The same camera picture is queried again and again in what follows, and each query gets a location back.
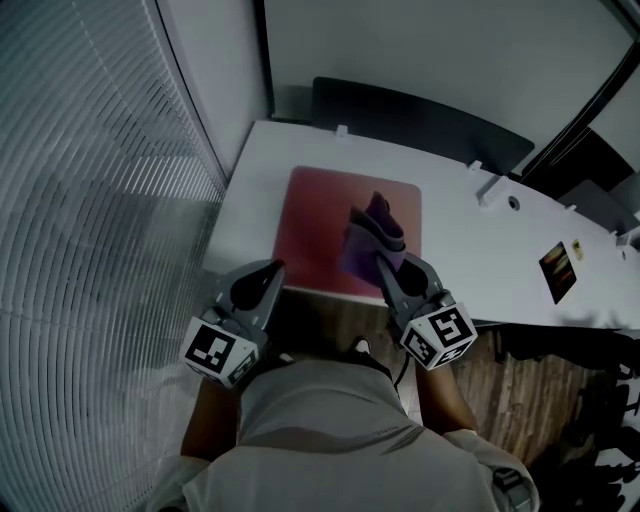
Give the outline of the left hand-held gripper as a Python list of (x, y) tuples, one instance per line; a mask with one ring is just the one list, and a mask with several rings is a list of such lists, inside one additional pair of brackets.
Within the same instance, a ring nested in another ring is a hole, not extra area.
[(227, 273), (219, 302), (191, 318), (180, 348), (181, 360), (196, 373), (234, 388), (263, 356), (266, 326), (285, 278), (281, 260), (258, 260)]

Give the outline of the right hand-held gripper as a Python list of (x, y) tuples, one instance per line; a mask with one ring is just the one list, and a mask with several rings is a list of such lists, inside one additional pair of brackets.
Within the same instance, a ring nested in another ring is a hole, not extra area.
[(477, 331), (464, 304), (445, 291), (435, 269), (412, 253), (405, 255), (398, 269), (381, 253), (376, 265), (383, 298), (401, 331), (399, 346), (427, 371), (462, 356)]

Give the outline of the purple cloth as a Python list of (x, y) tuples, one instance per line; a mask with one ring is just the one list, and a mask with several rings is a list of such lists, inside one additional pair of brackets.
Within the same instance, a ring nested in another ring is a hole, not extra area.
[(339, 257), (344, 272), (380, 288), (383, 280), (377, 257), (381, 256), (397, 271), (405, 254), (404, 230), (391, 215), (390, 205), (382, 194), (374, 192), (364, 210), (351, 207)]

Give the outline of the red desk mat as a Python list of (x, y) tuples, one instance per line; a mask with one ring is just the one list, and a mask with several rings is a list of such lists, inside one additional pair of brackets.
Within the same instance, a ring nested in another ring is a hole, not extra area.
[(310, 167), (290, 176), (272, 257), (285, 263), (285, 285), (318, 293), (381, 300), (379, 289), (341, 269), (350, 208), (381, 193), (404, 229), (409, 252), (421, 254), (421, 191), (412, 184)]

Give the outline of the person's right forearm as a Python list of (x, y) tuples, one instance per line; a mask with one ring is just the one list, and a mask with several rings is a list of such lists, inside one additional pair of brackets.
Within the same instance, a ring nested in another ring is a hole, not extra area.
[(475, 417), (463, 397), (450, 365), (425, 370), (415, 368), (416, 388), (423, 425), (439, 435), (477, 430)]

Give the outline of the person's left forearm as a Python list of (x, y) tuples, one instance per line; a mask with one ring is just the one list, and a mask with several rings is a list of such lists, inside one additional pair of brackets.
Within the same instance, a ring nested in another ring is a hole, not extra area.
[(203, 379), (183, 437), (180, 455), (213, 462), (236, 445), (240, 395)]

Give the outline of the dark printed card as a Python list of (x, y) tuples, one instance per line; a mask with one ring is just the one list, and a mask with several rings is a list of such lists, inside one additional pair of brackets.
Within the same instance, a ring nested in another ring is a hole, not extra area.
[(559, 242), (551, 248), (539, 260), (539, 266), (552, 300), (558, 304), (577, 282), (577, 276), (564, 244)]

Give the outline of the white desk socket strip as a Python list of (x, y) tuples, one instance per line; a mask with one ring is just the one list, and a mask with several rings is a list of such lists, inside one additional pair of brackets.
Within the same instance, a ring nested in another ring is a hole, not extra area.
[(481, 207), (490, 207), (496, 201), (504, 197), (509, 189), (509, 179), (499, 177), (498, 179), (488, 182), (476, 194), (478, 204)]

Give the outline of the dark desk partition panel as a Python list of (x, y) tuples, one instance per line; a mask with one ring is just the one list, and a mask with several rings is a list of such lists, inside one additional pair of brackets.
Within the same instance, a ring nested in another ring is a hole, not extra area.
[(616, 235), (640, 228), (640, 221), (632, 213), (591, 180), (576, 185), (558, 201), (565, 207), (574, 206), (577, 213)]
[(353, 135), (389, 142), (455, 160), (479, 161), (507, 175), (534, 143), (456, 108), (367, 84), (317, 77), (313, 80), (311, 125), (344, 126)]

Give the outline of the person's white shirt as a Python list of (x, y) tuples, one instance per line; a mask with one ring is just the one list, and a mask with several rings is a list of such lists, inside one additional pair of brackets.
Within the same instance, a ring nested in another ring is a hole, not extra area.
[(213, 462), (172, 456), (148, 512), (538, 512), (513, 455), (405, 413), (390, 379), (307, 360), (256, 377), (236, 445)]

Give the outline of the grey venetian blinds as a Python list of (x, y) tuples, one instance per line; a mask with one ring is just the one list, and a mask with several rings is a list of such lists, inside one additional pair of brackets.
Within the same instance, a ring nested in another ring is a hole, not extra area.
[(142, 508), (225, 190), (154, 0), (0, 0), (0, 512)]

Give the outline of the black panel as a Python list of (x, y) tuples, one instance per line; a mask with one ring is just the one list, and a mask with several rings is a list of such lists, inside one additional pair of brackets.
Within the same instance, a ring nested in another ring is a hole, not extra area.
[(590, 180), (611, 191), (635, 173), (633, 168), (591, 128), (585, 128), (566, 147), (550, 152), (521, 183), (558, 199)]

